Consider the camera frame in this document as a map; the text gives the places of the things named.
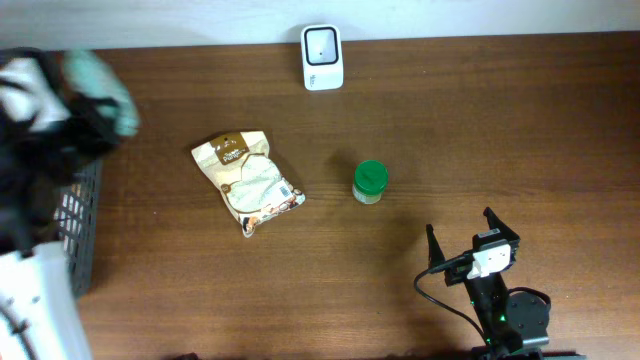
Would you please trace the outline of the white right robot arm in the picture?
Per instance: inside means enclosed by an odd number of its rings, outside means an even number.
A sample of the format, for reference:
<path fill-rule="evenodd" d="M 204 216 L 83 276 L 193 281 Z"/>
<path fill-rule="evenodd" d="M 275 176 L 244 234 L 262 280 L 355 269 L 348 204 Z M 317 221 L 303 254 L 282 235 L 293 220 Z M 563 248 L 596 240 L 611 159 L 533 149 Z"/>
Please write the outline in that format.
<path fill-rule="evenodd" d="M 414 289 L 472 325 L 484 342 L 472 350 L 475 358 L 541 359 L 541 348 L 549 343 L 551 298 L 528 287 L 506 286 L 502 273 L 516 262 L 520 236 L 491 208 L 487 207 L 483 216 L 489 230 L 474 235 L 472 248 L 450 259 L 444 256 L 433 226 L 426 226 L 429 264 L 414 278 Z M 419 282 L 424 276 L 437 273 L 444 275 L 448 287 L 465 286 L 476 320 L 420 288 Z"/>

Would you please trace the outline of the teal snack packet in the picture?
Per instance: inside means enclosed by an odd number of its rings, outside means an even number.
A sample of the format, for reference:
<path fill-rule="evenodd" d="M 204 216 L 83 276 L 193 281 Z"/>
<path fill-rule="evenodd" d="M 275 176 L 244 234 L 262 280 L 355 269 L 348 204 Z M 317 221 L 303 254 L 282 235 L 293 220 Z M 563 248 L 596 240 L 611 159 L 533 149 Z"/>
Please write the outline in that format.
<path fill-rule="evenodd" d="M 63 56 L 63 73 L 71 89 L 98 102 L 97 110 L 107 117 L 121 137 L 133 137 L 140 126 L 135 102 L 109 64 L 89 50 L 70 50 Z"/>

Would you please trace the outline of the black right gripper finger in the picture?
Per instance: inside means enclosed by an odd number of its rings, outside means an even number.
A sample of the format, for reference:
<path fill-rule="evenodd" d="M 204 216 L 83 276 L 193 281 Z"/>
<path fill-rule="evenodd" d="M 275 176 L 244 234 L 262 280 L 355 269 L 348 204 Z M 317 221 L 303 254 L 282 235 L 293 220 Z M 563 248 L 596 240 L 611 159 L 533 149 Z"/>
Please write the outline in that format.
<path fill-rule="evenodd" d="M 433 270 L 445 261 L 445 256 L 441 250 L 438 240 L 436 239 L 434 228 L 431 224 L 426 225 L 426 235 L 429 250 L 428 269 Z"/>
<path fill-rule="evenodd" d="M 515 241 L 518 239 L 518 234 L 500 220 L 490 207 L 486 207 L 484 209 L 483 215 L 487 220 L 490 230 L 498 230 L 499 233 L 508 241 Z"/>

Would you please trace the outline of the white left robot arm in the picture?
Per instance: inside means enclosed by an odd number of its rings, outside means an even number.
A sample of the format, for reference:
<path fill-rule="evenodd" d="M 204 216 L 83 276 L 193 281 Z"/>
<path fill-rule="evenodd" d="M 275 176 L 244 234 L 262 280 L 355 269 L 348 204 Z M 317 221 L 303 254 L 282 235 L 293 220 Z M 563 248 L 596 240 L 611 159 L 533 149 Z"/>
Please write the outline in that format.
<path fill-rule="evenodd" d="M 59 237 L 61 191 L 132 136 L 124 85 L 94 52 L 1 52 L 1 356 L 88 359 Z"/>

